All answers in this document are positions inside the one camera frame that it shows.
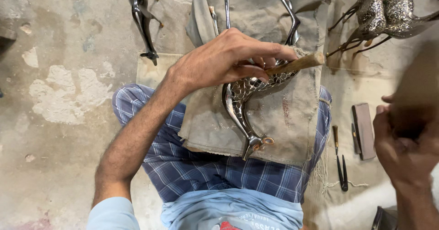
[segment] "fingernail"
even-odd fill
[[[263,83],[268,83],[268,80],[265,78],[258,78],[260,81],[262,81]]]
[[[377,115],[381,114],[382,112],[384,112],[384,106],[382,105],[377,106]]]

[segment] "plaid pants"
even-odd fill
[[[127,84],[113,95],[113,110],[120,124],[129,120],[150,99],[154,90]],[[326,88],[320,98],[331,101]],[[298,203],[303,199],[310,173],[326,145],[331,124],[329,106],[320,101],[314,153],[302,166],[285,165],[206,152],[191,152],[178,136],[186,105],[179,103],[166,118],[142,164],[163,202],[175,201],[186,192],[240,188],[257,190],[277,198]]]

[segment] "wooden stick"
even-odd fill
[[[306,55],[298,60],[292,61],[286,65],[277,66],[268,70],[265,70],[265,72],[268,74],[268,76],[288,72],[288,71],[298,71],[300,69],[310,68],[314,66],[322,65],[325,62],[323,53],[317,52],[312,53],[309,55]]]

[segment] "wooden tool handle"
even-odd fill
[[[277,66],[268,70],[265,70],[265,72],[268,74],[268,76],[288,72],[288,71],[298,71],[300,69],[310,68],[314,66],[319,66],[324,63],[324,56],[323,53],[317,52],[312,53],[309,55],[306,55],[298,60],[292,61],[286,65]]]
[[[332,126],[334,130],[335,146],[338,147],[338,126]]]

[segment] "silver bird sculpture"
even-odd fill
[[[228,29],[230,28],[230,17],[228,10],[228,1],[226,3],[226,19],[228,20]],[[299,19],[292,11],[292,6],[290,8],[290,2],[288,0],[281,0],[287,9],[288,14],[292,19],[292,26],[290,32],[288,33],[286,45],[294,45],[297,41],[297,28],[300,24]],[[277,60],[276,65],[284,65],[288,63],[285,60]],[[289,79],[294,77],[299,71],[289,71],[287,73],[279,73],[272,75],[267,83],[263,83],[258,78],[245,78],[232,83],[226,83],[222,87],[222,103],[227,113],[232,118],[233,122],[238,126],[239,130],[245,135],[246,141],[244,144],[244,153],[242,154],[242,159],[247,160],[249,156],[260,150],[264,145],[273,145],[273,138],[267,137],[266,135],[258,135],[251,127],[249,120],[247,118],[245,105],[247,101],[253,96],[254,93],[261,92],[264,90],[277,87]]]
[[[152,19],[155,19],[160,23],[160,28],[163,28],[164,25],[148,11],[148,0],[129,0],[129,2],[131,4],[131,13],[134,21],[136,22],[137,28],[139,28],[140,35],[146,47],[145,53],[142,53],[140,56],[147,57],[152,60],[154,65],[157,65],[158,55],[152,44],[149,23]]]
[[[376,43],[374,46],[359,50],[356,53],[375,48],[391,38],[405,39],[413,37],[428,29],[432,25],[429,21],[439,19],[439,11],[425,17],[418,17],[414,15],[413,11],[413,0],[358,0],[353,7],[343,14],[336,24],[328,30],[330,31],[335,28],[346,15],[349,16],[343,20],[343,23],[355,13],[357,13],[359,28],[354,31],[347,42],[336,51],[327,53],[326,56],[329,57],[338,51],[344,52],[356,48],[361,45],[363,41],[367,41],[365,47],[369,47],[373,39],[381,34],[387,34],[388,37]],[[347,47],[354,42],[358,43],[349,48]]]

